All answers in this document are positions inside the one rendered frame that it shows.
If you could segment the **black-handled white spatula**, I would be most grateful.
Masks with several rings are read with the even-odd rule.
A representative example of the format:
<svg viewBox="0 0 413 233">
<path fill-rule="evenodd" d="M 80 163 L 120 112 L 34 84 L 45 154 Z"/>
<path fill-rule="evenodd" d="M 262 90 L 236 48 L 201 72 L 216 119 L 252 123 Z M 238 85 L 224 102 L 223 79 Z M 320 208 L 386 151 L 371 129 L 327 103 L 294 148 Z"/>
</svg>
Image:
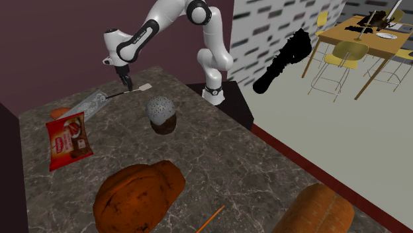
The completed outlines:
<svg viewBox="0 0 413 233">
<path fill-rule="evenodd" d="M 152 86 L 151 86 L 149 83 L 146 83 L 146 84 L 144 84 L 144 85 L 139 86 L 139 88 L 137 88 L 137 89 L 133 89 L 132 91 L 123 91 L 123 92 L 121 92 L 121 93 L 117 93 L 117 94 L 114 94 L 114 95 L 110 95 L 110 96 L 106 97 L 106 99 L 111 99 L 111 98 L 113 98 L 113 97 L 116 97 L 116 96 L 119 96 L 119 95 L 123 95 L 123 94 L 126 94 L 126 93 L 135 92 L 135 91 L 145 91 L 145 90 L 148 90 L 148 89 L 150 89 L 150 88 L 152 88 Z"/>
</svg>

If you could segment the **yellow metal-legged chair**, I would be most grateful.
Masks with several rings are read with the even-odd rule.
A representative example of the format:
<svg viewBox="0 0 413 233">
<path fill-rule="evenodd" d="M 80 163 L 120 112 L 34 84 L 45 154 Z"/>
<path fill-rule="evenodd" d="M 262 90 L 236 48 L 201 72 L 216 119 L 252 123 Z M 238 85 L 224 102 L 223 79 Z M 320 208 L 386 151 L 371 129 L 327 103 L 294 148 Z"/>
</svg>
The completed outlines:
<svg viewBox="0 0 413 233">
<path fill-rule="evenodd" d="M 317 26 L 317 31 L 314 33 L 316 36 L 319 36 L 321 33 L 323 33 L 322 27 L 326 24 L 328 18 L 328 12 L 327 11 L 322 11 L 316 21 L 316 26 Z"/>
<path fill-rule="evenodd" d="M 401 63 L 399 63 L 398 67 L 394 70 L 394 71 L 385 71 L 384 68 L 385 66 L 394 58 L 402 58 Z M 406 71 L 406 73 L 400 77 L 397 72 L 400 69 L 401 65 L 406 62 L 406 61 L 411 61 L 412 64 L 410 65 L 410 67 L 408 68 L 408 70 Z M 393 91 L 396 91 L 398 89 L 398 87 L 400 86 L 400 84 L 404 81 L 404 79 L 406 78 L 406 76 L 409 75 L 410 70 L 413 68 L 413 50 L 406 50 L 406 49 L 400 49 L 394 56 L 392 56 L 390 58 L 389 61 L 385 62 L 385 65 L 383 66 L 383 68 L 381 69 L 380 73 L 387 73 L 389 74 L 389 78 L 385 81 L 382 79 L 377 79 L 375 78 L 375 81 L 380 81 L 383 83 L 388 83 L 391 85 L 394 85 L 395 88 Z"/>
<path fill-rule="evenodd" d="M 349 75 L 350 70 L 356 70 L 358 67 L 358 61 L 361 60 L 368 52 L 369 47 L 365 44 L 357 43 L 357 42 L 339 42 L 335 45 L 331 54 L 326 54 L 324 57 L 324 64 L 321 67 L 321 70 L 317 73 L 314 79 L 311 82 L 311 88 L 308 92 L 314 89 L 317 91 L 321 91 L 330 95 L 334 95 L 334 102 L 338 98 L 338 96 L 342 92 L 342 88 L 346 79 Z M 345 68 L 344 73 L 339 81 L 335 79 L 329 79 L 326 77 L 322 77 L 322 74 L 326 71 L 329 65 L 337 66 L 338 68 Z M 330 92 L 324 89 L 320 89 L 317 87 L 317 83 L 321 80 L 331 81 L 336 83 L 336 89 L 334 92 Z"/>
<path fill-rule="evenodd" d="M 386 16 L 383 18 L 384 21 L 390 21 L 390 22 L 395 22 L 398 23 L 401 18 L 404 16 L 404 11 L 400 10 L 400 9 L 396 9 L 392 12 L 392 15 L 389 16 L 389 14 L 392 12 L 391 9 L 386 9 L 385 13 Z"/>
</svg>

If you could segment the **red snack bag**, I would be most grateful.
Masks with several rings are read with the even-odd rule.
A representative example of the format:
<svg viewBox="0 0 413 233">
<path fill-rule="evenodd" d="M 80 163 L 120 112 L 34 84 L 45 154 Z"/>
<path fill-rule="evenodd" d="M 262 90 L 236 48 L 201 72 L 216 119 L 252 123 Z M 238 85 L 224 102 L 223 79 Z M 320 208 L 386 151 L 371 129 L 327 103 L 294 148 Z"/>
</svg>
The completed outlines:
<svg viewBox="0 0 413 233">
<path fill-rule="evenodd" d="M 93 155 L 85 131 L 84 113 L 46 123 L 50 138 L 50 166 L 54 171 Z"/>
</svg>

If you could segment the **grey patterned flat tray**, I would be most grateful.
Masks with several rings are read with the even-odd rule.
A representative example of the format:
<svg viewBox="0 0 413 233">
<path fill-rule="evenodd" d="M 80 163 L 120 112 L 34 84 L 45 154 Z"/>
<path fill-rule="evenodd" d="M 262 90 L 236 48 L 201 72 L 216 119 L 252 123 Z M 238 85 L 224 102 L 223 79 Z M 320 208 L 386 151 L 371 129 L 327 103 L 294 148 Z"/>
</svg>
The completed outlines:
<svg viewBox="0 0 413 233">
<path fill-rule="evenodd" d="M 63 114 L 60 119 L 83 112 L 84 121 L 87 121 L 111 101 L 111 99 L 108 99 L 107 97 L 108 95 L 106 93 L 102 92 L 101 90 L 97 90 L 96 92 L 82 100 L 80 103 L 78 103 L 76 106 L 71 108 L 68 112 Z"/>
</svg>

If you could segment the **grey-frosted chocolate muffin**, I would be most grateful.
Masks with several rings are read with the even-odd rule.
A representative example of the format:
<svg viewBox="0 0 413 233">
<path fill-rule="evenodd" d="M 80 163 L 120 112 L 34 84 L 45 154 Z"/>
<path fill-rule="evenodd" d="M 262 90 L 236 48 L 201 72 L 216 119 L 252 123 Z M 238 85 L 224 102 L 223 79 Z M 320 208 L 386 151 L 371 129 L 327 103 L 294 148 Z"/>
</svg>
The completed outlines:
<svg viewBox="0 0 413 233">
<path fill-rule="evenodd" d="M 166 135 L 175 130 L 177 115 L 175 105 L 169 97 L 152 97 L 146 103 L 146 114 L 155 133 Z"/>
</svg>

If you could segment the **wooden dining table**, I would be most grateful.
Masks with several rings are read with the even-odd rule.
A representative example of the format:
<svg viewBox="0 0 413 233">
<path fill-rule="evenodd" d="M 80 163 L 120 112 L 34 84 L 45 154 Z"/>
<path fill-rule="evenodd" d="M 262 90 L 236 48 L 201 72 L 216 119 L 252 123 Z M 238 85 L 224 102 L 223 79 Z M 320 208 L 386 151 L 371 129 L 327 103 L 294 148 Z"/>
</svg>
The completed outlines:
<svg viewBox="0 0 413 233">
<path fill-rule="evenodd" d="M 361 89 L 362 94 L 366 87 L 375 79 L 377 74 L 385 67 L 391 58 L 397 56 L 410 59 L 409 50 L 401 46 L 406 42 L 409 34 L 390 32 L 387 28 L 385 12 L 371 11 L 366 17 L 354 16 L 335 27 L 325 30 L 318 35 L 318 43 L 324 42 L 334 46 L 331 54 L 326 54 L 321 61 L 322 68 L 311 82 L 311 89 L 317 89 L 317 82 L 322 79 L 322 74 L 329 65 L 339 68 L 344 67 L 342 78 L 337 81 L 332 95 L 338 96 L 351 69 L 358 67 L 358 61 L 367 54 L 383 59 L 382 64 L 369 76 L 368 82 Z"/>
</svg>

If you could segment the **black leafy plant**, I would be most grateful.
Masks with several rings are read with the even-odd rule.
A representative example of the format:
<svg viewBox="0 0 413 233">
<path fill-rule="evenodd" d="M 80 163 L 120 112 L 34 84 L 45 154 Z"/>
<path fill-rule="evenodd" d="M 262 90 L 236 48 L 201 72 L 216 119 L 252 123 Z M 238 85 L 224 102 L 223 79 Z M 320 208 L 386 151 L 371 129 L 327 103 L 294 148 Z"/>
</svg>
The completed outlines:
<svg viewBox="0 0 413 233">
<path fill-rule="evenodd" d="M 266 72 L 253 84 L 253 90 L 258 94 L 265 93 L 271 82 L 283 72 L 287 64 L 296 64 L 305 59 L 312 51 L 309 33 L 302 28 L 297 30 L 287 43 L 274 56 Z"/>
</svg>

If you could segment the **dark robot stand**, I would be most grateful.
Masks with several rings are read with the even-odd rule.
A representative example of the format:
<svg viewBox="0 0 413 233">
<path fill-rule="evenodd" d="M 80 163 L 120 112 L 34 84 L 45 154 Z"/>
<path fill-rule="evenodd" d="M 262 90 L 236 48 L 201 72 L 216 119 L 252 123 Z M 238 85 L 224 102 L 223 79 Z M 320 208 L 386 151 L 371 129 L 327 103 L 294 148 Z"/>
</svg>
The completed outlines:
<svg viewBox="0 0 413 233">
<path fill-rule="evenodd" d="M 242 126 L 251 131 L 254 118 L 238 84 L 225 81 L 222 86 L 225 100 L 221 104 L 214 106 L 196 96 L 187 102 L 191 110 L 185 116 L 194 114 L 197 121 L 206 124 L 205 128 L 214 132 L 240 130 Z"/>
</svg>

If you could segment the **orange carrot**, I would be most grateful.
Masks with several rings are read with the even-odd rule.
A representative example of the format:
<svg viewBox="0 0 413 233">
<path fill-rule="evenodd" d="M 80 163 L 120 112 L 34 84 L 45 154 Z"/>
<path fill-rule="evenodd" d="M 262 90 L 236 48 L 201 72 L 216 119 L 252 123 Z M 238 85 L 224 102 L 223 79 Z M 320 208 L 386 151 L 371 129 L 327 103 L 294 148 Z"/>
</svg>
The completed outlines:
<svg viewBox="0 0 413 233">
<path fill-rule="evenodd" d="M 60 118 L 62 115 L 64 115 L 65 113 L 67 113 L 69 110 L 70 110 L 69 107 L 60 107 L 60 108 L 54 109 L 53 111 L 50 112 L 50 117 L 53 120 L 56 120 Z"/>
</svg>

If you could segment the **light brown bread loaf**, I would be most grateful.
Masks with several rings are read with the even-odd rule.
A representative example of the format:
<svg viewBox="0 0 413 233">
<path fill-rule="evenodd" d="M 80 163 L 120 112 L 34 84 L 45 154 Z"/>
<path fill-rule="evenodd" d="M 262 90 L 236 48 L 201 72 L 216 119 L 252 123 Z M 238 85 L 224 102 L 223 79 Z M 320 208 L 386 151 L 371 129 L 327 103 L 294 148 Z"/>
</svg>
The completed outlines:
<svg viewBox="0 0 413 233">
<path fill-rule="evenodd" d="M 271 233 L 347 233 L 354 214 L 350 202 L 315 183 L 298 194 Z"/>
</svg>

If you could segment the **dark brown round bread loaf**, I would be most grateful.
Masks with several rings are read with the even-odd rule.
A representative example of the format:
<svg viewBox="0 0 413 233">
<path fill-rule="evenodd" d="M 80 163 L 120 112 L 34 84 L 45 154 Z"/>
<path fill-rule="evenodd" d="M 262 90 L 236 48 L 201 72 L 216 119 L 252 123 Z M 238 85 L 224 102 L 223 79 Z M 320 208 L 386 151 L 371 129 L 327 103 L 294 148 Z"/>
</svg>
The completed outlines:
<svg viewBox="0 0 413 233">
<path fill-rule="evenodd" d="M 169 160 L 116 172 L 103 182 L 93 204 L 98 233 L 150 233 L 184 187 L 183 174 Z"/>
</svg>

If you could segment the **orange pencil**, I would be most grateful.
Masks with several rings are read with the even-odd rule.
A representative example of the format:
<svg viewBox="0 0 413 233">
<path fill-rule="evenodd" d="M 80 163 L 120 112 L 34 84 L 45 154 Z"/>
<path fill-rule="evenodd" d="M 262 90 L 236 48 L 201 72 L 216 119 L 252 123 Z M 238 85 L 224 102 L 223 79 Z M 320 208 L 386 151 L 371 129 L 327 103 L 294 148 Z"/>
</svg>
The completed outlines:
<svg viewBox="0 0 413 233">
<path fill-rule="evenodd" d="M 195 233 L 200 233 L 224 208 L 225 205 L 222 205 Z"/>
</svg>

